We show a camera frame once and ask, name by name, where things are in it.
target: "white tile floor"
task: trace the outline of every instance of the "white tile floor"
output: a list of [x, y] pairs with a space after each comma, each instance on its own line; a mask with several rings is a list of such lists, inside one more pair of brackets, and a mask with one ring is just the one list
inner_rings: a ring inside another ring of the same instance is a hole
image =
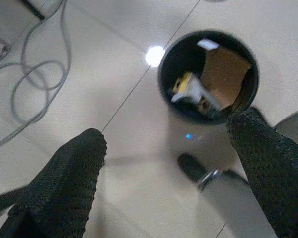
[[[33, 2], [46, 13], [55, 0]], [[16, 3], [10, 4], [4, 1], [0, 11]], [[3, 37], [16, 42], [5, 62], [19, 59], [21, 40], [37, 22], [20, 6], [11, 9], [19, 14], [0, 18]], [[150, 46], [170, 45], [195, 30], [236, 35], [260, 67], [254, 104], [276, 124], [298, 110], [298, 1], [70, 0], [66, 24], [73, 51], [69, 77], [45, 117], [0, 148], [0, 193], [30, 182], [59, 146], [95, 127], [108, 153], [85, 238], [273, 237], [248, 188], [223, 181], [199, 194], [182, 174], [176, 158], [184, 151], [208, 168], [243, 169], [224, 125], [191, 124], [169, 111], [157, 69], [144, 57]], [[34, 34], [28, 50], [31, 63], [54, 58], [64, 60], [57, 16]], [[60, 75], [56, 68], [48, 72], [55, 80]], [[0, 73], [0, 138], [18, 125], [9, 108], [18, 75], [18, 69]], [[21, 115], [38, 111], [43, 96], [22, 85]], [[188, 132], [193, 139], [186, 139]]]

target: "gray cable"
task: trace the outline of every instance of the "gray cable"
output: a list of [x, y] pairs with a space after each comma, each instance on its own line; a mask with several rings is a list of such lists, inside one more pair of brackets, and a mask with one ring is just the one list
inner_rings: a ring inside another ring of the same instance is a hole
[[[23, 70], [23, 76], [19, 79], [19, 81], [16, 83], [12, 93], [11, 93], [11, 98], [10, 98], [10, 105], [11, 105], [11, 111], [12, 114], [14, 116], [14, 118], [22, 123], [22, 125], [20, 127], [18, 127], [15, 131], [13, 131], [12, 133], [10, 133], [9, 135], [7, 135], [4, 139], [0, 140], [0, 147], [3, 146], [4, 144], [8, 143], [9, 141], [11, 141], [13, 138], [15, 138], [19, 133], [21, 133], [24, 129], [26, 129], [29, 125], [38, 122], [40, 119], [43, 118], [43, 116], [45, 115], [45, 113], [48, 110], [48, 107], [50, 106], [50, 104], [52, 103], [52, 101], [55, 99], [55, 97], [57, 96], [57, 94], [59, 93], [60, 89], [62, 88], [68, 74], [71, 68], [71, 64], [72, 64], [72, 57], [71, 57], [71, 47], [70, 47], [70, 43], [67, 39], [66, 36], [66, 27], [64, 24], [64, 13], [65, 13], [65, 8], [66, 8], [66, 4], [67, 4], [67, 0], [61, 0], [60, 3], [58, 4], [57, 8], [55, 9], [55, 11], [47, 18], [45, 18], [43, 21], [39, 22], [38, 24], [36, 24], [34, 27], [31, 28], [31, 30], [28, 32], [28, 34], [25, 37], [24, 43], [23, 43], [23, 47], [22, 47], [22, 54], [21, 54], [21, 63], [9, 63], [6, 65], [3, 65], [0, 67], [0, 70], [8, 68], [8, 67], [13, 67], [13, 66], [20, 66], [22, 67]], [[67, 65], [64, 66], [61, 62], [57, 61], [57, 60], [47, 60], [44, 62], [41, 62], [35, 66], [28, 66], [26, 64], [26, 48], [28, 46], [29, 43], [29, 39], [33, 33], [34, 30], [36, 30], [40, 25], [44, 24], [46, 21], [48, 21], [53, 15], [55, 15], [55, 13], [62, 7], [62, 12], [61, 12], [61, 19], [60, 19], [60, 27], [61, 27], [61, 34], [62, 34], [62, 39], [65, 45], [65, 49], [66, 49], [66, 54], [67, 54]], [[62, 78], [61, 80], [54, 86], [52, 87], [48, 87], [48, 83], [46, 81], [46, 79], [40, 74], [39, 71], [37, 71], [38, 68], [47, 65], [47, 64], [55, 64], [57, 65], [61, 71], [62, 71]], [[35, 73], [39, 76], [39, 78], [41, 79], [43, 86], [38, 85], [37, 83], [35, 83], [33, 81], [33, 79], [29, 76], [31, 73]], [[35, 115], [33, 116], [31, 119], [24, 121], [23, 119], [21, 119], [21, 117], [18, 115], [17, 110], [15, 108], [15, 94], [16, 91], [19, 87], [19, 85], [21, 84], [21, 82], [23, 80], [27, 79], [30, 84], [40, 90], [44, 90], [45, 91], [45, 105], [44, 107]], [[51, 97], [49, 97], [49, 92], [51, 90], [54, 90], [55, 92], [52, 94]]]

